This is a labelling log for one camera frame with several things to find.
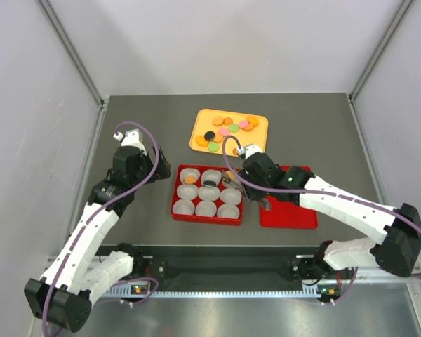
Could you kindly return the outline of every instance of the cable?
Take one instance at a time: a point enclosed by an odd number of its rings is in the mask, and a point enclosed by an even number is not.
[[[339,290],[342,290],[342,285],[343,285],[342,275],[340,274],[340,272],[337,272],[337,288],[339,288]]]
[[[237,139],[237,137],[233,136],[233,135],[228,135],[225,137],[225,139],[223,140],[223,159],[225,161],[225,164],[227,166],[227,168],[232,172],[232,174],[234,174],[235,177],[237,177],[243,184],[254,188],[256,190],[259,191],[263,191],[263,192],[268,192],[268,193],[307,193],[307,194],[324,194],[324,195],[328,195],[331,197],[335,197],[335,198],[341,198],[347,201],[352,201],[356,204],[360,204],[363,206],[367,206],[370,207],[372,209],[376,209],[378,211],[387,213],[391,216],[394,216],[395,218],[398,218],[399,220],[403,221],[405,224],[409,225],[410,227],[412,227],[412,229],[414,229],[414,231],[416,231],[419,235],[421,235],[421,228],[419,228],[416,224],[414,224],[413,222],[411,222],[409,219],[407,219],[406,217],[402,216],[401,214],[398,214],[394,211],[390,211],[389,209],[386,209],[385,207],[381,207],[379,205],[376,205],[370,201],[363,201],[363,200],[359,200],[359,199],[355,199],[353,197],[348,197],[347,195],[343,195],[343,194],[336,194],[334,192],[329,192],[329,191],[318,191],[318,190],[304,190],[304,189],[294,189],[294,190],[287,190],[287,189],[278,189],[278,188],[268,188],[268,187],[263,187],[263,186],[259,186],[253,183],[250,183],[249,181],[243,179],[237,172],[236,170],[231,166],[231,164],[229,163],[228,157],[226,155],[226,142],[228,139],[234,139],[237,143],[237,147],[239,149],[242,148],[239,140]],[[421,277],[421,272],[417,272],[415,274],[412,274],[411,276],[414,277]]]
[[[357,277],[357,272],[359,271],[358,268],[356,268],[354,270],[354,275],[352,275],[351,281],[349,281],[348,286],[346,287],[345,291],[343,291],[343,293],[340,295],[339,298],[337,298],[336,300],[334,300],[334,303],[339,303],[344,297],[346,297],[346,295],[348,294],[349,290],[352,288],[352,285],[354,284],[354,280]]]
[[[128,191],[126,191],[122,194],[119,194],[115,198],[113,198],[113,199],[109,200],[107,203],[103,204],[99,209],[97,209],[97,211],[95,211],[89,217],[89,219],[86,221],[86,225],[84,225],[82,227],[82,229],[79,231],[78,235],[75,237],[72,245],[70,246],[70,251],[73,251],[74,247],[76,246],[76,243],[79,241],[79,239],[81,238],[84,230],[86,229],[86,226],[92,221],[92,219],[94,219],[94,217],[96,217],[97,214],[99,214],[99,212],[101,212],[103,209],[106,209],[109,205],[112,205],[114,202],[119,201],[121,198],[124,198],[127,195],[130,195],[131,193],[134,193],[137,189],[142,187],[153,176],[154,172],[157,169],[157,165],[159,163],[159,157],[160,156],[159,156],[159,148],[157,146],[156,139],[154,139],[154,136],[145,127],[143,127],[142,125],[140,125],[138,123],[135,123],[134,121],[123,121],[123,122],[121,122],[119,125],[116,126],[114,133],[117,134],[119,132],[119,129],[123,125],[135,126],[136,128],[139,128],[140,130],[145,132],[148,135],[149,139],[151,139],[151,141],[153,143],[153,146],[154,146],[154,155],[155,155],[153,168],[148,173],[148,176],[146,176],[136,186],[132,187],[131,189],[129,189]],[[49,307],[50,302],[51,302],[51,296],[53,295],[53,290],[55,288],[56,283],[58,283],[58,280],[61,276],[62,270],[64,269],[65,265],[67,264],[67,261],[69,260],[69,257],[70,257],[70,253],[67,253],[65,255],[64,260],[62,261],[58,271],[56,272],[55,277],[53,278],[53,281],[51,282],[50,287],[48,288],[47,296],[45,298],[44,308],[42,310],[42,332],[44,333],[44,337],[57,337],[62,330],[61,328],[59,328],[59,330],[57,330],[54,335],[50,336],[48,334],[48,329],[47,329],[47,316],[48,316],[48,307]]]

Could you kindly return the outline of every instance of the black macaron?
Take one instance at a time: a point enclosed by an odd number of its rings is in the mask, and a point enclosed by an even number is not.
[[[204,140],[207,140],[208,142],[210,142],[214,138],[215,138],[215,132],[213,131],[208,131],[204,134]]]

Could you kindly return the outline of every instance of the white paper cup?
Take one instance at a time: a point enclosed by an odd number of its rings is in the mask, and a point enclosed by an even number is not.
[[[182,214],[185,216],[191,216],[195,212],[195,205],[190,200],[178,200],[173,205],[174,214]]]
[[[184,180],[185,178],[189,177],[189,176],[193,176],[195,178],[196,181],[198,181],[200,173],[196,168],[183,168],[180,172],[180,180],[182,184],[185,184]]]
[[[198,196],[204,201],[215,201],[220,196],[220,190],[217,187],[200,187]]]
[[[176,188],[176,195],[184,200],[193,200],[198,197],[198,187],[195,185],[179,185]]]
[[[215,186],[218,186],[220,184],[220,180],[222,179],[222,173],[217,170],[207,170],[203,172],[203,175],[201,176],[201,185],[204,186],[204,182],[209,180],[213,181],[215,183]]]
[[[220,193],[220,199],[225,204],[237,206],[241,203],[241,192],[236,188],[227,188]]]
[[[217,217],[226,219],[238,219],[240,216],[240,210],[237,206],[223,204],[218,207]]]
[[[217,213],[217,206],[211,201],[202,201],[196,205],[195,214],[212,217]]]

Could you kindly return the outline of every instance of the orange tray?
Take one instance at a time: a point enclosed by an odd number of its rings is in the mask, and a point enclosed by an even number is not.
[[[243,129],[239,129],[235,133],[230,133],[231,135],[236,136],[242,146],[246,146],[248,144],[256,144],[260,146],[263,152],[265,152],[265,145],[267,144],[267,134],[268,134],[268,119],[263,116],[258,116],[256,114],[242,114],[240,112],[230,112],[230,111],[222,111],[222,110],[212,110],[212,109],[202,109],[198,112],[196,116],[194,130],[192,131],[192,135],[190,136],[189,145],[192,150],[207,152],[207,153],[215,153],[215,154],[222,154],[222,142],[218,144],[220,147],[216,152],[211,152],[208,150],[207,147],[203,147],[198,145],[195,141],[195,137],[204,134],[207,131],[214,131],[218,133],[218,129],[221,126],[215,126],[212,124],[212,120],[216,116],[231,117],[234,123],[239,123],[243,121],[247,117],[255,117],[259,121],[259,125],[256,126],[252,131],[244,131]],[[236,157],[232,154],[232,150],[236,147],[236,142],[233,139],[229,139],[226,144],[226,153],[229,156]]]

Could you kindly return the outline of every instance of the macaron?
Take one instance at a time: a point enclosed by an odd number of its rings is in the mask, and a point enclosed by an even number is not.
[[[196,183],[196,178],[194,176],[188,176],[184,179],[184,183],[186,185],[193,185],[194,183]]]
[[[225,136],[229,135],[229,130],[227,128],[219,128],[218,133],[225,137]]]
[[[215,126],[220,126],[223,124],[223,117],[221,116],[216,116],[212,119],[212,124]]]
[[[204,134],[204,140],[210,142],[211,140],[213,140],[215,138],[215,132],[213,131],[208,131]]]
[[[252,124],[254,127],[256,127],[257,125],[259,125],[259,121],[257,118],[253,117],[253,116],[249,116],[246,118],[247,121],[249,121],[250,124]]]
[[[249,123],[250,122],[245,119],[239,123],[239,128],[245,128],[249,125]]]
[[[244,128],[245,131],[251,131],[253,129],[254,129],[254,125],[252,125],[251,123],[249,123],[248,126]]]
[[[208,141],[204,139],[204,137],[201,135],[195,137],[195,141],[198,143],[199,146],[203,146],[203,147],[208,146]]]
[[[223,137],[222,135],[220,135],[219,133],[215,135],[215,138],[213,139],[214,142],[216,143],[221,143],[223,141],[223,139],[225,139],[225,137]]]
[[[230,124],[232,124],[232,118],[231,117],[226,117],[225,119],[223,119],[223,124],[224,125],[230,125]]]
[[[209,142],[208,150],[211,152],[217,152],[220,149],[220,146],[216,142]]]
[[[229,131],[231,132],[237,132],[239,130],[239,125],[238,124],[230,124],[228,126]]]

